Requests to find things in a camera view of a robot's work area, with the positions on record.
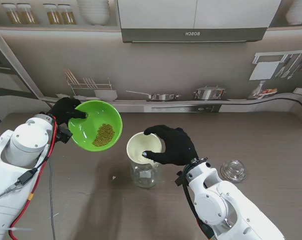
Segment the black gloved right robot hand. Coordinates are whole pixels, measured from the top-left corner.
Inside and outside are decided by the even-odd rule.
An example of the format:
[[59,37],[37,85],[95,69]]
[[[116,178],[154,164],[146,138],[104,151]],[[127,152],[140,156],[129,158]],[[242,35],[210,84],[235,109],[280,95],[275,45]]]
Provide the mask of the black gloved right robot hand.
[[147,128],[144,134],[156,134],[165,143],[163,153],[155,153],[150,150],[144,151],[142,156],[162,165],[173,164],[185,166],[193,159],[198,159],[195,146],[190,137],[180,127],[171,128],[166,125],[155,125]]

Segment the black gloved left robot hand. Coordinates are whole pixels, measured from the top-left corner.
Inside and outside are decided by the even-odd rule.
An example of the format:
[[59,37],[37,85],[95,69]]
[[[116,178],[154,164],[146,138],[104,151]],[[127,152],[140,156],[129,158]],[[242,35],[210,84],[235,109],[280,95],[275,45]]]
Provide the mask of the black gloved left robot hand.
[[85,112],[75,109],[81,102],[78,99],[64,97],[58,100],[46,114],[55,117],[58,125],[67,124],[71,118],[85,119]]

